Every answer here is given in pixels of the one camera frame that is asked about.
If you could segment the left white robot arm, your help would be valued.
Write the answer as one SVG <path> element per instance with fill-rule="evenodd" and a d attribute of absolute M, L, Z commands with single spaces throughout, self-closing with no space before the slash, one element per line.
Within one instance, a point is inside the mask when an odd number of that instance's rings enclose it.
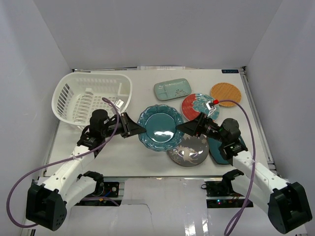
<path fill-rule="evenodd" d="M 42 184 L 28 190 L 26 218 L 49 230 L 56 231 L 64 222 L 68 210 L 86 196 L 99 197 L 104 192 L 104 176 L 84 169 L 114 135 L 123 138 L 146 132 L 127 113 L 108 116 L 105 110 L 92 113 L 74 148 L 70 160 L 64 162 Z"/>

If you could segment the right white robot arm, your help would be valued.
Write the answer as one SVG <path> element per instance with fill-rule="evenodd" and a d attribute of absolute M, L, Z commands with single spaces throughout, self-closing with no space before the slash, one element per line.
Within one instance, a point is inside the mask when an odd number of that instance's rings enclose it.
<path fill-rule="evenodd" d="M 304 187 L 298 182 L 289 183 L 257 162 L 241 143 L 241 131 L 235 119 L 227 118 L 217 125 L 200 113 L 176 128 L 190 136 L 205 135 L 221 143 L 219 154 L 234 167 L 223 176 L 223 192 L 228 196 L 236 193 L 245 196 L 268 215 L 278 232 L 286 234 L 312 220 Z"/>

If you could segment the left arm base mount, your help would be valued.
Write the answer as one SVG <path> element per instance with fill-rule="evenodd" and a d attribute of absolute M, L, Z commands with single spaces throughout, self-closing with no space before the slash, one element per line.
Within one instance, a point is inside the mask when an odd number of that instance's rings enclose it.
<path fill-rule="evenodd" d="M 81 200 L 78 206 L 89 207 L 119 207 L 122 200 L 119 200 L 119 182 L 104 182 L 100 193 L 89 194 Z"/>

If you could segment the teal scalloped round plate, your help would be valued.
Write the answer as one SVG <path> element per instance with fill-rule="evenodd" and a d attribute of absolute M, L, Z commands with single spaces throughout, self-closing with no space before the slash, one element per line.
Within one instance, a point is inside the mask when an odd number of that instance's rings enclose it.
<path fill-rule="evenodd" d="M 137 122 L 146 129 L 138 135 L 139 141 L 153 151 L 173 149 L 183 139 L 184 133 L 177 129 L 183 123 L 182 115 L 175 108 L 164 104 L 149 106 Z"/>

